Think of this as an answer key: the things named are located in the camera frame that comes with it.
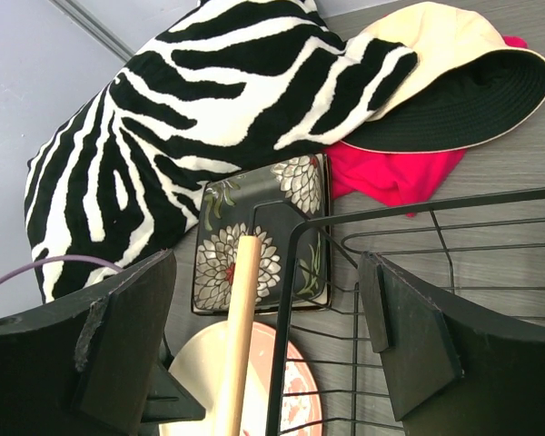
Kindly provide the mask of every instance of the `gray wood table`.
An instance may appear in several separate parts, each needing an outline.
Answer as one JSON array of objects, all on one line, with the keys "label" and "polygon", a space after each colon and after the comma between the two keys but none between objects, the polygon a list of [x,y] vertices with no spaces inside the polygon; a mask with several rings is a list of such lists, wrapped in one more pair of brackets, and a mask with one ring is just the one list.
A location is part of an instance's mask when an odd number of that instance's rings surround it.
[{"label": "gray wood table", "polygon": [[[367,24],[396,10],[418,2],[399,1],[374,7],[328,20],[331,29],[343,38],[356,35]],[[445,3],[484,14],[504,35],[517,35],[528,41],[530,48],[545,55],[545,0],[447,0]],[[435,199],[461,197],[479,193],[536,188],[545,186],[545,105],[523,126],[491,144],[470,150],[458,168],[436,193]],[[381,207],[370,198],[353,193],[334,204],[335,213],[347,213]],[[535,203],[507,204],[472,208],[461,211],[439,213],[441,225],[497,221],[505,219],[545,216],[545,201]],[[337,226],[337,239],[355,232],[390,230],[393,228],[418,228],[430,226],[431,218],[422,213],[413,218],[405,216],[388,220],[375,220]],[[545,242],[545,223],[501,228],[456,230],[444,233],[450,247]],[[353,245],[362,250],[396,251],[424,248],[439,248],[436,233],[404,233],[389,236],[373,236],[356,240]],[[173,352],[203,327],[222,318],[199,317],[190,313],[190,293],[195,246],[195,232],[190,232],[176,250],[178,279],[173,297],[166,334]],[[438,284],[449,285],[448,264],[443,253],[423,256],[392,256],[400,266],[416,273],[421,278]],[[452,256],[456,285],[466,288],[459,295],[498,312],[514,316],[545,316],[545,248],[509,251],[455,253]],[[333,275],[336,284],[352,288],[356,281],[353,268],[339,255],[335,256]],[[485,286],[517,286],[516,291],[485,291]],[[336,292],[335,307],[350,310],[352,295]],[[334,312],[296,313],[293,324],[319,332],[338,336],[351,336],[351,316]],[[274,323],[274,317],[264,317],[265,322]],[[360,322],[361,335],[367,336],[367,328]],[[331,340],[293,331],[291,340],[309,359],[348,361],[352,343]],[[360,362],[379,365],[379,356],[372,354],[370,344],[360,347]],[[343,365],[313,364],[312,370],[320,389],[350,389],[352,369]],[[380,369],[368,367],[358,370],[360,391],[386,394],[387,389]],[[334,393],[323,398],[325,416],[348,418],[351,415],[351,395]],[[386,425],[400,426],[391,413],[389,400],[383,396],[359,396],[357,418],[377,421]],[[327,426],[325,434],[350,434],[350,424],[336,421]],[[358,435],[400,435],[399,430],[388,428],[357,427]]]}]

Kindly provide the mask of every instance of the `pink fabric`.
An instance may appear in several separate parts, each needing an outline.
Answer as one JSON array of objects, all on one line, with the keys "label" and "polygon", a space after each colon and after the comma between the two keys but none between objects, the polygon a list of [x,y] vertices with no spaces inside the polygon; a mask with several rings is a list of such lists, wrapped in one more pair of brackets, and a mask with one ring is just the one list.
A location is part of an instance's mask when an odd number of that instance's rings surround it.
[{"label": "pink fabric", "polygon": [[[527,48],[517,36],[503,36],[511,47]],[[430,200],[466,154],[383,154],[338,142],[325,149],[332,166],[332,197],[359,191],[387,206]]]}]

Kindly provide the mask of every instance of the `beige hat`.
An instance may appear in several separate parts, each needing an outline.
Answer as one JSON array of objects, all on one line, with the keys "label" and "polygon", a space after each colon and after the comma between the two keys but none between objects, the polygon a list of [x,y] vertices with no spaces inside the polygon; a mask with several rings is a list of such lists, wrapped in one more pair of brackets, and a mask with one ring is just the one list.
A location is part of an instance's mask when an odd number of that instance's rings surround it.
[{"label": "beige hat", "polygon": [[424,153],[483,144],[514,129],[545,100],[545,58],[507,46],[476,12],[424,2],[363,32],[410,47],[419,63],[343,140],[355,147]]}]

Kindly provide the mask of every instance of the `white wall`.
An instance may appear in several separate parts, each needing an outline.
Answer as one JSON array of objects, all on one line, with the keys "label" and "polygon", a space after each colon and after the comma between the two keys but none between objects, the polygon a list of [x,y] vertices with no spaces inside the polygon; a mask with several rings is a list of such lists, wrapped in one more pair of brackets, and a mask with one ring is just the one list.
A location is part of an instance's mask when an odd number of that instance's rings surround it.
[{"label": "white wall", "polygon": [[[335,16],[394,0],[316,0],[322,16]],[[197,0],[75,0],[136,51],[197,5]]]},{"label": "white wall", "polygon": [[[26,161],[120,67],[48,0],[0,0],[0,276],[31,261]],[[40,303],[33,272],[0,287],[0,317]]]}]

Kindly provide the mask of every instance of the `gray wall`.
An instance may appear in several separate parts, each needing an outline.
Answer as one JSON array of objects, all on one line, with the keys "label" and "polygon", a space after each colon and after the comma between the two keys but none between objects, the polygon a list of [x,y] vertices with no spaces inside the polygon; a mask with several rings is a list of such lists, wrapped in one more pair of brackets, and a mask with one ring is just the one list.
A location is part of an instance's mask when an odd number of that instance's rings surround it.
[{"label": "gray wall", "polygon": [[[0,0],[0,276],[30,261],[26,161],[120,67],[47,0]],[[40,303],[32,272],[0,287],[0,317]]]}]

